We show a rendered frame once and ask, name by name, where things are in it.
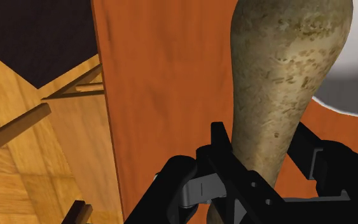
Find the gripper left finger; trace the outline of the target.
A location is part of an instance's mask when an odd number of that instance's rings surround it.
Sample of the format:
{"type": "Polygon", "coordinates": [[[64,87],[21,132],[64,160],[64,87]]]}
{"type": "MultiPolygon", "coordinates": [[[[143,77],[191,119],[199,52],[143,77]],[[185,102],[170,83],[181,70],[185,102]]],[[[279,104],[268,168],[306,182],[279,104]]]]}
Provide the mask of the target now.
{"type": "Polygon", "coordinates": [[[234,156],[223,122],[211,123],[210,134],[196,158],[168,159],[124,224],[187,224],[207,202],[224,224],[285,222],[285,201],[234,156]]]}

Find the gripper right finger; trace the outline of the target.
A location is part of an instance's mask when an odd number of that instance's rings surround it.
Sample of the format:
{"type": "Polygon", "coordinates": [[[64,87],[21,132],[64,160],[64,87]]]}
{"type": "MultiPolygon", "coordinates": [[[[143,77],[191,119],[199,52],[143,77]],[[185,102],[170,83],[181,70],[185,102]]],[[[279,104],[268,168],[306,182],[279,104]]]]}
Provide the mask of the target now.
{"type": "Polygon", "coordinates": [[[316,181],[320,197],[346,192],[358,199],[358,153],[337,141],[322,140],[299,123],[287,154],[307,180],[316,181]]]}

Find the beige speckled gourd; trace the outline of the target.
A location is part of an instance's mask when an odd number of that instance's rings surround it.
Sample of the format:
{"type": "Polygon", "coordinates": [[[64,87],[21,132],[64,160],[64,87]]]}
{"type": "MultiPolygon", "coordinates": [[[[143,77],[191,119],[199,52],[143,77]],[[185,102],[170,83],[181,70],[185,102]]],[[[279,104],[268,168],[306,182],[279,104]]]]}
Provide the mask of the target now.
{"type": "Polygon", "coordinates": [[[238,0],[230,32],[234,155],[276,184],[303,113],[341,53],[353,0],[238,0]]]}

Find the orange wooden table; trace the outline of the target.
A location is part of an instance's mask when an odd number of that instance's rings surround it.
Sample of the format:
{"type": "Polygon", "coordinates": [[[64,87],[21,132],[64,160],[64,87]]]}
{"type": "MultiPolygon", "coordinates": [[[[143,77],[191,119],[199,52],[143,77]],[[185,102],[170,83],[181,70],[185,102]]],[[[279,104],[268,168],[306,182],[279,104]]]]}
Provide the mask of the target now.
{"type": "MultiPolygon", "coordinates": [[[[96,108],[87,91],[78,93],[85,102],[60,119],[57,131],[73,173],[85,174],[80,186],[92,188],[85,194],[89,203],[107,198],[101,182],[113,177],[125,222],[168,159],[196,158],[211,143],[211,123],[223,122],[231,143],[230,32],[237,1],[91,0],[100,58],[94,71],[103,76],[109,127],[96,130],[102,119],[85,114],[96,108]]],[[[315,110],[312,97],[299,121],[311,131],[324,123],[312,117],[315,110]]],[[[358,199],[346,192],[318,196],[316,181],[287,153],[271,187],[286,203],[279,224],[358,224],[358,199]]],[[[224,223],[207,202],[187,224],[224,223]]]]}

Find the brown wooden chair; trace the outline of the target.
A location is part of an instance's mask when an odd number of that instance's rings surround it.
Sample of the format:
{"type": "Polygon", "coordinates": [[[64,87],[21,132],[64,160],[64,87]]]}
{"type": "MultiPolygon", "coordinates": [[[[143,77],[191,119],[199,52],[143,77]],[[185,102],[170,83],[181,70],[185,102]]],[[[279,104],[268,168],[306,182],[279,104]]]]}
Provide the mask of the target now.
{"type": "Polygon", "coordinates": [[[0,147],[6,145],[12,139],[31,128],[33,125],[47,117],[51,113],[47,103],[41,103],[26,113],[0,127],[0,147]]]}

